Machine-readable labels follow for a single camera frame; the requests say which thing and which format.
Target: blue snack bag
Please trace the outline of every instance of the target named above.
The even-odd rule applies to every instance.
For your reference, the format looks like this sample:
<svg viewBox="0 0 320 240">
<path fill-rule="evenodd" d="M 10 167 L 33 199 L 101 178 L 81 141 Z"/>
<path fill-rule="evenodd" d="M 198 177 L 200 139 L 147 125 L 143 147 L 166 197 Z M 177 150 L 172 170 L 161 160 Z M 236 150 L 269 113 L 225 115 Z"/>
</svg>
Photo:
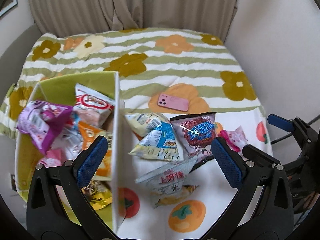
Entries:
<svg viewBox="0 0 320 240">
<path fill-rule="evenodd" d="M 162 122 L 149 132 L 129 152 L 144 159 L 177 161 L 180 160 L 176 139 L 169 123 Z"/>
</svg>

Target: bedspread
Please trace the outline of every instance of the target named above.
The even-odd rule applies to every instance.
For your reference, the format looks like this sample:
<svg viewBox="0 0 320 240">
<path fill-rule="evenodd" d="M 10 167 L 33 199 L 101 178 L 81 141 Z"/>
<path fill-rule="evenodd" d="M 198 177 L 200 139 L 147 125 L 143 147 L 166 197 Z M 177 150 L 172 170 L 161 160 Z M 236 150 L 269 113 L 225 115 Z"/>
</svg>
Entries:
<svg viewBox="0 0 320 240">
<path fill-rule="evenodd" d="M 187 98 L 187 113 L 239 112 L 261 104 L 237 60 L 218 37 L 191 30 L 146 28 L 57 38 L 34 44 L 0 107 L 0 133 L 16 121 L 40 80 L 89 71 L 118 71 L 129 113 L 185 113 L 157 105 L 161 92 Z"/>
</svg>

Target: curtain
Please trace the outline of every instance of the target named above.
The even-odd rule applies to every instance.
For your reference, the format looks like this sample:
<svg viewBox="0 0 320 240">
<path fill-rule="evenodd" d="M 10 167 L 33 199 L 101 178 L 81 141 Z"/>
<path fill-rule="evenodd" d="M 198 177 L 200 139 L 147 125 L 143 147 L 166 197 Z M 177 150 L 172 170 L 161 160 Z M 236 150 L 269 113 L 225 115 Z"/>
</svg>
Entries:
<svg viewBox="0 0 320 240">
<path fill-rule="evenodd" d="M 64 37 L 145 27 L 211 33 L 224 40 L 236 0 L 29 0 L 42 33 Z"/>
</svg>

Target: pink phone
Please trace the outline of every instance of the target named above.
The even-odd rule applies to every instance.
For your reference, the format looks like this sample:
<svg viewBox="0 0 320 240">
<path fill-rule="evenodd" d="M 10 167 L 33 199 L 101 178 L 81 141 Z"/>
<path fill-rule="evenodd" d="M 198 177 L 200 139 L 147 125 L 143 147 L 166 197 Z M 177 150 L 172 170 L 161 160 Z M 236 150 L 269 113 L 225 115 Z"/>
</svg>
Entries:
<svg viewBox="0 0 320 240">
<path fill-rule="evenodd" d="M 188 99 L 173 97 L 162 93 L 158 99 L 158 106 L 186 112 L 189 108 L 189 101 Z"/>
</svg>

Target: red logo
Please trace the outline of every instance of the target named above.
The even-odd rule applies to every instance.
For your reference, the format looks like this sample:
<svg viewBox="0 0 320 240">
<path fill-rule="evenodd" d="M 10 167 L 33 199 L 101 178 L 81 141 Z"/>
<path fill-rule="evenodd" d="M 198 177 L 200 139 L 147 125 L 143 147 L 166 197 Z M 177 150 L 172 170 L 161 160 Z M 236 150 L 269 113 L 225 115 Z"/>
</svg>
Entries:
<svg viewBox="0 0 320 240">
<path fill-rule="evenodd" d="M 93 107 L 97 109 L 108 109 L 110 104 L 92 95 L 84 94 L 81 96 L 80 102 L 82 105 L 87 107 Z"/>
</svg>

